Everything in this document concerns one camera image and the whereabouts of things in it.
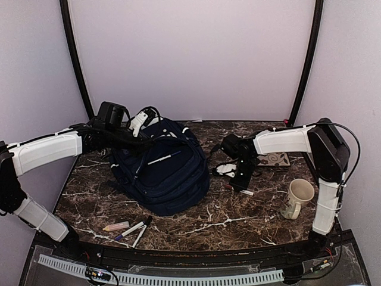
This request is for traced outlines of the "navy blue student backpack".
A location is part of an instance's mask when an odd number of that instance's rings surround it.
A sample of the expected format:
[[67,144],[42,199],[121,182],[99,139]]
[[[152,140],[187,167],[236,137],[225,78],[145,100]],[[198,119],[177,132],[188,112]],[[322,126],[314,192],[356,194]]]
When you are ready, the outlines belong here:
[[[196,205],[210,187],[207,158],[196,136],[167,118],[151,123],[142,132],[159,137],[140,156],[113,149],[109,162],[115,180],[108,185],[158,216],[171,216]],[[174,157],[147,165],[179,150],[182,152]]]

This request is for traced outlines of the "white marker blue cap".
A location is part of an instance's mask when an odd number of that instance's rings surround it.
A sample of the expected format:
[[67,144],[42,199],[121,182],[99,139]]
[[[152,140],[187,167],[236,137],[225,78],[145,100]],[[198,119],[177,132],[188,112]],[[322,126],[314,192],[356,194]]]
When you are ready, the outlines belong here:
[[149,165],[152,165],[152,164],[155,164],[155,163],[164,161],[164,160],[166,160],[166,159],[169,159],[169,158],[171,158],[171,157],[174,157],[174,156],[180,154],[181,152],[182,152],[182,151],[179,150],[179,151],[176,151],[176,152],[174,152],[174,153],[172,153],[172,154],[166,155],[166,156],[164,156],[164,157],[160,157],[160,158],[158,158],[158,159],[155,159],[155,160],[153,160],[153,161],[150,161],[149,163],[147,163],[147,165],[149,166]]

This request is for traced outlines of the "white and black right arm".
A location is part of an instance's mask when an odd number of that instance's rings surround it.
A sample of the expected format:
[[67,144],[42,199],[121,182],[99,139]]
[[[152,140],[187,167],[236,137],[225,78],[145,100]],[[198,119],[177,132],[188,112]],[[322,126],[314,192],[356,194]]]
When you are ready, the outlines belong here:
[[259,156],[301,153],[319,188],[312,230],[327,235],[339,212],[343,189],[350,177],[347,169],[351,151],[339,128],[339,124],[322,118],[309,125],[266,129],[244,138],[234,134],[226,136],[221,150],[236,160],[230,185],[235,191],[247,189],[259,164]]

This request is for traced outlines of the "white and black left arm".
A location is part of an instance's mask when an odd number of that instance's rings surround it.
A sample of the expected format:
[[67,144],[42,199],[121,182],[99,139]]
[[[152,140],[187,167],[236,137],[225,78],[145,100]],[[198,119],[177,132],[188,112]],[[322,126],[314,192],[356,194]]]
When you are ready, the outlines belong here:
[[1,216],[17,216],[61,243],[61,251],[71,260],[80,259],[84,247],[73,238],[75,232],[51,212],[69,169],[79,155],[93,151],[142,152],[154,142],[142,134],[151,120],[161,120],[155,107],[144,107],[130,116],[126,107],[103,102],[87,123],[24,142],[1,142]]

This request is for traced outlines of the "white marker red cap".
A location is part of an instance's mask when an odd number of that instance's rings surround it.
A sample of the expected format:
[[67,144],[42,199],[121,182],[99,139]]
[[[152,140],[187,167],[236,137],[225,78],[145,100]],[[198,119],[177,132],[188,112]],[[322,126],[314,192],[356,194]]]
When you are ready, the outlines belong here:
[[253,196],[254,195],[254,193],[252,191],[248,191],[248,190],[236,190],[236,189],[234,189],[234,187],[232,187],[229,184],[225,184],[224,187],[226,189],[232,190],[232,191],[234,191],[236,193],[246,194],[246,195],[249,195],[249,196]]

